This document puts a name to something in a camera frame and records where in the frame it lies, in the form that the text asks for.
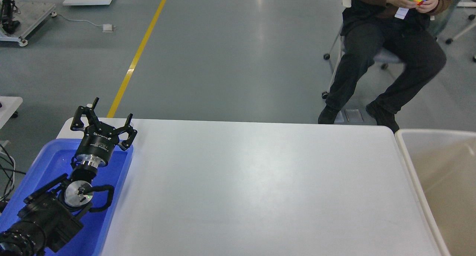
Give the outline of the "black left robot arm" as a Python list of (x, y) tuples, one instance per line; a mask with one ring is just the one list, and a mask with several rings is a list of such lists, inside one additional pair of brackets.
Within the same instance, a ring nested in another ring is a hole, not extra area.
[(44, 146), (1, 215), (2, 256), (98, 254), (129, 170), (137, 130), (129, 114), (107, 124), (93, 104), (79, 106), (70, 129), (82, 139)]

